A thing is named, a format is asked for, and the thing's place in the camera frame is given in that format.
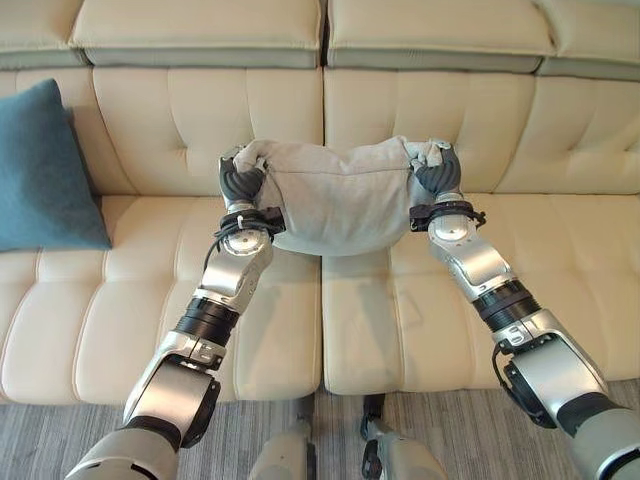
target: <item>teal pillow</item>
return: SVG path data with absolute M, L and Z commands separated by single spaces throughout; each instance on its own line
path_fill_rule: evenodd
M 0 251 L 111 247 L 55 80 L 0 99 Z

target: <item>sofa seat cushion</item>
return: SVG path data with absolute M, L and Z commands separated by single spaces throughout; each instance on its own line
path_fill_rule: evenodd
M 480 234 L 609 380 L 640 376 L 640 201 L 635 196 L 469 195 Z M 425 234 L 323 257 L 324 374 L 337 394 L 496 387 L 489 328 Z
M 318 0 L 86 0 L 73 43 L 96 65 L 313 68 Z
M 202 274 L 221 198 L 103 198 L 113 250 L 0 254 L 0 393 L 121 404 Z M 276 250 L 218 373 L 220 400 L 295 398 L 320 381 L 319 259 Z
M 82 0 L 4 0 L 0 15 L 0 70 L 82 65 L 69 46 Z
M 640 1 L 535 0 L 556 53 L 539 73 L 640 80 Z
M 532 72 L 552 52 L 529 0 L 329 0 L 332 67 Z

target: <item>sofa backrest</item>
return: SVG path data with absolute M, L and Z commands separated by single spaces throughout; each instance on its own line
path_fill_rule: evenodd
M 254 138 L 321 144 L 319 70 L 0 72 L 0 96 L 53 77 L 104 195 L 219 195 L 218 158 Z
M 327 70 L 325 140 L 457 145 L 467 192 L 640 192 L 640 83 Z
M 640 192 L 640 83 L 513 74 L 74 68 L 55 78 L 100 194 L 219 195 L 217 159 L 254 138 L 457 145 L 467 192 Z M 325 131 L 323 132 L 323 115 Z

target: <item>sofa cushion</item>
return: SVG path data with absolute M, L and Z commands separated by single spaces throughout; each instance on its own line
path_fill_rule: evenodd
M 69 46 L 82 0 L 3 0 L 0 70 L 86 63 Z
M 73 43 L 96 65 L 314 68 L 318 0 L 85 0 Z
M 469 195 L 480 234 L 609 380 L 640 376 L 640 201 L 634 196 Z M 490 330 L 428 253 L 324 257 L 324 378 L 338 394 L 497 386 Z
M 320 70 L 0 72 L 0 95 L 53 77 L 105 195 L 216 195 L 218 158 L 254 138 L 321 144 Z
M 123 403 L 202 275 L 220 198 L 110 196 L 114 248 L 0 254 L 0 393 Z M 294 398 L 320 381 L 319 261 L 276 250 L 228 344 L 221 401 Z
M 546 15 L 556 53 L 538 73 L 640 80 L 640 2 L 534 0 Z
M 55 80 L 0 99 L 0 251 L 109 248 Z
M 552 52 L 529 0 L 329 0 L 332 67 L 532 72 Z

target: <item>sofa seam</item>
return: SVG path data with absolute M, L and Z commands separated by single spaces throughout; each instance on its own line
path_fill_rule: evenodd
M 331 392 L 331 366 L 330 363 L 328 361 L 329 359 L 329 355 L 327 354 L 327 352 L 325 351 L 325 347 L 327 346 L 327 342 L 325 341 L 326 338 L 328 338 L 327 335 L 327 320 L 326 320 L 326 311 L 327 308 L 325 308 L 325 304 L 324 304 L 324 299 L 328 297 L 328 295 L 326 294 L 326 292 L 324 291 L 324 289 L 326 288 L 326 278 L 324 275 L 324 269 L 325 269 L 325 257 L 322 256 L 320 257 L 320 288 L 322 289 L 322 305 L 321 305 L 321 311 L 320 311 L 320 318 L 321 318 L 321 328 L 322 328 L 322 365 L 323 365 L 323 373 L 324 373 L 324 385 L 326 387 L 326 389 Z
M 106 265 L 107 265 L 107 256 L 109 255 L 109 251 L 105 251 L 102 255 L 102 266 L 101 266 L 101 278 L 98 285 L 96 285 L 91 298 L 87 302 L 87 306 L 84 310 L 84 314 L 82 315 L 82 321 L 80 322 L 80 329 L 78 331 L 78 338 L 76 339 L 76 348 L 73 352 L 73 360 L 71 364 L 71 390 L 73 391 L 74 397 L 79 402 L 83 402 L 80 397 L 80 390 L 78 389 L 77 382 L 77 373 L 78 373 L 78 359 L 80 356 L 80 347 L 82 345 L 82 339 L 84 337 L 84 332 L 87 326 L 87 322 L 89 320 L 89 314 L 91 313 L 91 309 L 93 308 L 96 297 L 98 296 L 98 292 L 101 290 L 102 286 L 105 284 L 106 280 Z
M 182 145 L 181 150 L 184 151 L 184 163 L 185 163 L 185 168 L 187 169 L 187 172 L 189 171 L 189 165 L 187 162 L 187 152 L 186 149 L 187 144 L 184 141 L 184 137 L 182 136 L 182 133 L 180 132 L 180 129 L 178 128 L 178 123 L 176 122 L 176 116 L 174 114 L 173 111 L 173 103 L 171 102 L 171 88 L 169 87 L 169 77 L 171 74 L 171 68 L 167 68 L 167 103 L 169 106 L 169 115 L 171 116 L 171 121 L 173 122 L 173 127 L 176 130 L 176 134 L 178 135 L 178 139 L 180 140 L 180 143 Z
M 535 103 L 536 97 L 538 95 L 539 77 L 537 77 L 536 75 L 533 75 L 533 74 L 530 74 L 530 75 L 533 77 L 532 78 L 533 88 L 532 88 L 531 97 L 530 97 L 530 100 L 529 100 L 529 108 L 527 110 L 527 114 L 525 116 L 525 120 L 523 122 L 522 128 L 520 128 L 520 132 L 518 133 L 518 137 L 517 137 L 517 139 L 516 139 L 516 141 L 514 143 L 514 146 L 511 149 L 511 151 L 509 152 L 508 162 L 504 166 L 504 168 L 502 169 L 502 173 L 500 174 L 498 180 L 493 185 L 493 188 L 491 189 L 491 193 L 496 193 L 498 191 L 498 189 L 500 188 L 500 185 L 502 184 L 504 179 L 507 178 L 507 176 L 509 174 L 509 171 L 512 169 L 513 165 L 515 164 L 516 156 L 518 155 L 518 152 L 520 151 L 520 146 L 522 145 L 522 140 L 524 139 L 524 134 L 527 131 L 527 128 L 529 127 L 529 123 L 531 121 L 531 113 L 533 112 L 534 103 Z
M 0 394 L 9 401 L 11 401 L 11 398 L 9 397 L 9 395 L 7 394 L 7 391 L 4 388 L 3 376 L 2 376 L 2 372 L 4 371 L 5 360 L 7 357 L 7 348 L 9 345 L 9 339 L 11 338 L 11 334 L 13 333 L 13 330 L 15 328 L 15 324 L 18 319 L 18 313 L 20 312 L 20 309 L 23 307 L 27 297 L 33 290 L 33 287 L 35 287 L 40 281 L 38 272 L 40 270 L 41 259 L 42 259 L 42 249 L 38 250 L 38 252 L 36 253 L 35 262 L 33 263 L 33 283 L 24 292 L 24 294 L 22 295 L 22 298 L 20 299 L 20 301 L 18 302 L 18 305 L 16 306 L 16 311 L 13 312 L 13 316 L 11 317 L 11 321 L 9 322 L 9 326 L 7 328 L 7 334 L 4 337 L 4 345 L 2 346 L 2 352 L 0 352 Z
M 393 115 L 393 123 L 391 124 L 391 136 L 395 135 L 396 131 L 396 123 L 398 122 L 398 97 L 400 96 L 400 75 L 401 72 L 395 72 L 395 107 L 394 107 L 394 115 Z
M 253 114 L 251 113 L 251 101 L 249 100 L 249 69 L 244 69 L 244 95 L 247 101 L 247 113 L 249 115 L 249 125 L 251 125 L 251 139 L 256 138 L 256 129 L 253 126 Z
M 102 112 L 102 107 L 100 106 L 100 100 L 98 99 L 98 92 L 96 90 L 96 85 L 95 85 L 96 84 L 95 72 L 96 72 L 95 67 L 91 67 L 91 88 L 93 89 L 93 95 L 96 100 L 96 106 L 98 107 L 98 112 L 100 113 L 100 120 L 102 121 L 102 125 L 104 126 L 104 131 L 107 134 L 109 143 L 111 144 L 111 149 L 113 150 L 113 154 L 116 157 L 116 160 L 118 161 L 118 166 L 120 167 L 120 172 L 122 173 L 122 176 L 124 177 L 124 179 L 127 181 L 129 186 L 133 190 L 133 193 L 135 195 L 140 195 L 141 194 L 140 190 L 133 183 L 133 181 L 131 180 L 131 177 L 127 173 L 127 170 L 124 168 L 124 162 L 120 154 L 118 153 L 116 144 L 113 141 L 113 136 L 111 135 L 111 131 L 109 130 L 109 126 L 107 125 L 107 120 L 105 119 L 104 113 Z
M 189 218 L 191 217 L 191 214 L 193 213 L 193 209 L 196 205 L 196 203 L 198 202 L 198 198 L 195 197 L 193 198 L 193 200 L 191 201 L 189 207 L 187 208 L 187 214 L 185 215 L 184 219 L 182 220 L 182 222 L 180 223 L 180 227 L 178 230 L 178 238 L 176 241 L 176 248 L 174 249 L 173 252 L 173 276 L 172 276 L 172 280 L 171 280 L 171 285 L 169 286 L 169 290 L 167 291 L 167 294 L 164 297 L 164 302 L 162 304 L 162 310 L 160 311 L 160 321 L 158 322 L 158 326 L 156 328 L 156 340 L 155 340 L 155 346 L 158 345 L 159 341 L 160 341 L 160 332 L 162 331 L 162 327 L 165 325 L 164 322 L 164 316 L 167 313 L 167 308 L 169 305 L 169 297 L 171 296 L 171 294 L 173 293 L 173 290 L 176 287 L 176 284 L 178 283 L 178 274 L 177 274 L 177 266 L 178 266 L 178 256 L 180 253 L 180 246 L 182 245 L 182 241 L 184 239 L 184 232 L 185 232 L 185 225 L 187 223 L 187 221 L 189 220 Z
M 323 353 L 323 345 L 322 345 L 322 259 L 320 258 L 319 262 L 316 262 L 316 287 L 315 287 L 315 295 L 314 295 L 314 309 L 313 309 L 313 317 L 314 317 L 314 325 L 313 325 L 313 385 L 314 391 L 317 390 L 318 385 L 322 382 L 322 371 L 320 372 L 320 376 L 316 381 L 316 372 L 318 371 L 318 367 L 320 365 L 324 365 L 324 356 Z M 321 343 L 320 352 L 318 352 L 318 341 Z M 321 355 L 320 362 L 318 362 L 318 355 Z
M 387 265 L 388 265 L 388 277 L 387 277 L 387 281 L 389 283 L 391 283 L 391 298 L 393 300 L 393 307 L 394 307 L 394 313 L 395 313 L 395 323 L 396 323 L 396 329 L 398 332 L 398 349 L 399 349 L 399 353 L 400 353 L 400 381 L 398 382 L 398 386 L 401 389 L 404 389 L 404 382 L 405 382 L 405 378 L 406 378 L 406 372 L 405 372 L 405 358 L 404 358 L 404 335 L 403 335 L 403 331 L 402 331 L 402 321 L 400 319 L 400 306 L 399 306 L 399 302 L 398 302 L 398 289 L 397 289 L 397 285 L 395 282 L 395 279 L 393 277 L 393 264 L 391 261 L 391 247 L 387 248 Z
M 476 377 L 477 377 L 477 372 L 478 372 L 478 361 L 476 359 L 476 355 L 478 353 L 478 349 L 476 348 L 475 343 L 473 342 L 473 332 L 471 331 L 471 323 L 472 322 L 476 322 L 477 318 L 471 319 L 469 318 L 469 315 L 467 314 L 468 309 L 466 309 L 464 307 L 464 300 L 460 300 L 460 294 L 458 294 L 458 304 L 462 303 L 462 311 L 465 312 L 463 315 L 464 318 L 464 328 L 465 331 L 467 333 L 467 340 L 469 341 L 469 352 L 471 353 L 471 368 L 469 369 L 471 375 L 469 377 L 469 379 L 467 380 L 467 388 L 471 387 L 471 385 L 474 384 Z
M 131 202 L 129 204 L 129 206 L 120 214 L 119 219 L 122 218 L 126 212 L 128 212 L 131 207 L 133 207 L 133 205 L 139 200 L 139 198 L 136 198 L 133 200 L 133 202 Z M 116 225 L 113 227 L 113 239 L 115 240 L 116 238 L 116 232 L 118 230 L 118 225 L 119 225 L 119 221 L 116 223 Z M 85 309 L 84 312 L 84 316 L 82 318 L 82 322 L 80 324 L 80 331 L 78 332 L 78 339 L 76 340 L 76 350 L 74 352 L 74 357 L 73 357 L 73 365 L 72 365 L 72 377 L 71 377 L 71 387 L 73 389 L 73 393 L 76 396 L 76 398 L 80 401 L 83 402 L 83 400 L 80 398 L 80 392 L 78 390 L 78 386 L 77 386 L 77 379 L 76 379 L 76 375 L 77 375 L 77 371 L 78 371 L 78 360 L 79 360 L 79 354 L 80 354 L 80 346 L 82 344 L 82 339 L 84 337 L 84 332 L 86 330 L 86 325 L 87 325 L 87 320 L 89 318 L 89 313 L 91 308 L 93 308 L 93 304 L 95 302 L 95 299 L 98 295 L 98 291 L 102 288 L 102 286 L 107 283 L 107 274 L 106 274 L 106 267 L 107 267 L 107 259 L 109 257 L 111 253 L 111 250 L 107 250 L 104 252 L 103 257 L 102 257 L 102 279 L 100 281 L 100 283 L 96 286 L 95 291 L 93 292 L 93 295 L 91 296 L 91 298 L 89 299 L 89 302 L 87 303 L 87 307 Z
M 555 204 L 554 202 L 554 195 L 548 195 L 547 198 L 549 199 L 549 205 L 551 205 L 551 208 L 556 212 L 556 214 L 558 215 L 558 218 L 560 218 L 561 220 L 563 220 L 563 215 L 560 213 L 560 209 L 558 208 L 558 206 Z M 574 241 L 574 237 L 571 234 L 571 229 L 567 226 L 566 222 L 561 222 L 562 226 L 563 226 L 563 230 L 565 231 L 567 238 L 569 239 L 569 242 L 571 244 L 571 252 L 573 253 L 572 257 L 573 257 L 573 265 L 571 270 L 573 271 L 573 273 L 578 274 L 578 276 L 584 274 L 584 270 L 581 270 L 578 265 L 578 257 L 576 255 L 576 242 Z M 598 307 L 598 310 L 600 311 L 600 313 L 602 313 L 602 308 L 599 304 L 599 302 L 595 299 L 595 295 L 593 295 L 594 290 L 591 288 L 591 286 L 589 285 L 589 282 L 586 281 L 586 279 L 581 278 L 582 283 L 584 283 L 587 288 L 589 289 L 589 291 L 592 294 L 592 298 L 594 299 L 594 303 L 596 304 L 596 306 Z M 609 362 L 609 355 L 610 355 L 610 348 L 609 348 L 609 341 L 608 338 L 606 336 L 606 332 L 605 329 L 602 326 L 602 323 L 599 321 L 596 321 L 596 324 L 598 325 L 598 331 L 600 332 L 600 338 L 602 338 L 602 344 L 604 346 L 604 350 L 605 350 L 605 362 L 606 362 L 606 367 L 609 366 L 610 362 Z M 601 371 L 604 371 L 604 367 L 602 365 L 598 365 L 598 368 Z

